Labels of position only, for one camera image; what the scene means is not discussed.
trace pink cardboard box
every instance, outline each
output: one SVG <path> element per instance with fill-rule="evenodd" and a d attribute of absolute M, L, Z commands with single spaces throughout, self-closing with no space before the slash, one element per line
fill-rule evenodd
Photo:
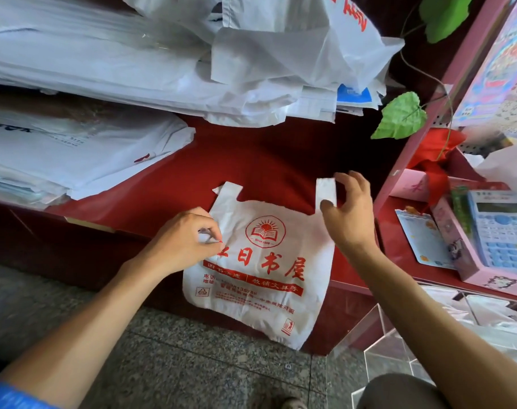
<path fill-rule="evenodd" d="M 438 229 L 448 244 L 453 265 L 457 268 L 461 280 L 517 295 L 517 274 L 482 264 L 480 256 L 460 226 L 446 197 L 440 199 L 431 210 Z"/>
<path fill-rule="evenodd" d="M 444 168 L 450 178 L 484 180 L 474 171 L 459 149 L 449 153 Z M 423 171 L 405 169 L 389 196 L 427 202 L 429 196 L 427 174 Z"/>

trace red cloth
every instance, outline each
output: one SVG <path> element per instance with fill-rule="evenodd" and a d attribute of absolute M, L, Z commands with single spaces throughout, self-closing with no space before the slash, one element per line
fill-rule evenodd
<path fill-rule="evenodd" d="M 446 128 L 432 128 L 419 144 L 408 168 L 424 171 L 427 174 L 429 199 L 426 208 L 436 205 L 440 198 L 449 192 L 450 183 L 447 173 L 440 167 L 439 162 L 445 161 L 447 153 L 463 143 L 465 139 L 465 135 L 458 130 L 452 129 L 450 132 Z"/>

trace blue calculator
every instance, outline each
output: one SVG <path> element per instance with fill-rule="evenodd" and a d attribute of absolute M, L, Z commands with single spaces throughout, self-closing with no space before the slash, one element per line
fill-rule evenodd
<path fill-rule="evenodd" d="M 483 263 L 517 274 L 517 194 L 469 191 L 468 201 Z"/>

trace stack of plastic bags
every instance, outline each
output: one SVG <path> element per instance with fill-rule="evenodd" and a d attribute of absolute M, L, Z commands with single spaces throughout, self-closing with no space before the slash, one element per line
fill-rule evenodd
<path fill-rule="evenodd" d="M 333 121 L 340 84 L 376 92 L 403 45 L 350 0 L 104 1 L 0 0 L 0 83 L 222 125 Z"/>
<path fill-rule="evenodd" d="M 0 200 L 44 209 L 66 195 L 96 195 L 191 143 L 194 132 L 162 110 L 0 93 Z"/>

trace artificial leaf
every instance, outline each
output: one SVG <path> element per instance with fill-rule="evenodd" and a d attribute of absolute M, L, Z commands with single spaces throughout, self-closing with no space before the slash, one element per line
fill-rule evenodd
<path fill-rule="evenodd" d="M 472 0 L 422 0 L 419 15 L 427 24 L 429 43 L 438 43 L 453 33 L 468 17 Z"/>
<path fill-rule="evenodd" d="M 406 92 L 385 106 L 383 118 L 371 139 L 402 139 L 420 130 L 427 121 L 427 113 L 419 105 L 413 91 Z"/>

